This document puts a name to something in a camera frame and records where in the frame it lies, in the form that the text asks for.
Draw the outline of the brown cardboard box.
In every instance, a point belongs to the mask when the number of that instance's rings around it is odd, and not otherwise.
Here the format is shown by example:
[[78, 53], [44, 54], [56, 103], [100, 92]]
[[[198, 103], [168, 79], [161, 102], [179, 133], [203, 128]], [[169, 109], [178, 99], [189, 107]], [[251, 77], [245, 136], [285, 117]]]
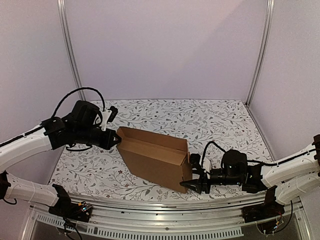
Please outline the brown cardboard box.
[[133, 175], [185, 194], [181, 182], [193, 177], [188, 141], [170, 135], [121, 126], [117, 150]]

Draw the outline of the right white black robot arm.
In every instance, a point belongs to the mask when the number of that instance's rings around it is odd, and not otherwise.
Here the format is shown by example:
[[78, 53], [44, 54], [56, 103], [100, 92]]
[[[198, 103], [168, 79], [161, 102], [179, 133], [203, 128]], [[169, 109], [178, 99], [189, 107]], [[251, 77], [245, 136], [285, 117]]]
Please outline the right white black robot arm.
[[255, 194], [267, 191], [271, 196], [259, 206], [262, 218], [269, 218], [292, 199], [320, 185], [320, 136], [301, 151], [278, 161], [267, 163], [249, 160], [245, 153], [235, 149], [223, 150], [220, 168], [205, 166], [205, 154], [191, 154], [192, 172], [198, 178], [185, 180], [182, 187], [209, 194], [213, 185], [238, 185], [242, 191]]

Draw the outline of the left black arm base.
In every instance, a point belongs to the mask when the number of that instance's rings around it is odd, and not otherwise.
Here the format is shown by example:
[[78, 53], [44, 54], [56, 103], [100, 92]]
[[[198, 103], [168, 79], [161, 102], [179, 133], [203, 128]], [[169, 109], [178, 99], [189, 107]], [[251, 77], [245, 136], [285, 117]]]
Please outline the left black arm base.
[[49, 207], [48, 212], [65, 219], [88, 223], [92, 215], [93, 205], [85, 201], [73, 203], [61, 185], [53, 184], [52, 186], [57, 192], [58, 200], [54, 206]]

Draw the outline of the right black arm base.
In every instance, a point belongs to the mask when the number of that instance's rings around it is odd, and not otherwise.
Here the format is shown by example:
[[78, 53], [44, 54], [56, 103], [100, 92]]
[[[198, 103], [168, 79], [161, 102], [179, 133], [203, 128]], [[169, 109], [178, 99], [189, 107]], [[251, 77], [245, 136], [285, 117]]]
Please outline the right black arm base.
[[266, 191], [263, 203], [245, 206], [241, 209], [245, 223], [273, 218], [285, 213], [284, 205], [276, 202], [276, 189], [277, 186], [273, 186]]

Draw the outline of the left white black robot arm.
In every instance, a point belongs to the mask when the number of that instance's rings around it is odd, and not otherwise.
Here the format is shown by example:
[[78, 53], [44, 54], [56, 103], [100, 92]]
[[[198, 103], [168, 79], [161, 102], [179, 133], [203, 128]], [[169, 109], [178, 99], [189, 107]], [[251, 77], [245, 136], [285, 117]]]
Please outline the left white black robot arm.
[[71, 113], [60, 118], [55, 115], [42, 121], [33, 129], [0, 144], [0, 198], [8, 201], [24, 200], [55, 209], [63, 216], [74, 213], [74, 205], [66, 190], [60, 185], [43, 185], [18, 178], [7, 169], [29, 157], [66, 147], [82, 144], [110, 150], [121, 142], [115, 130], [108, 129], [118, 109], [111, 106], [100, 110], [93, 103], [79, 100]]

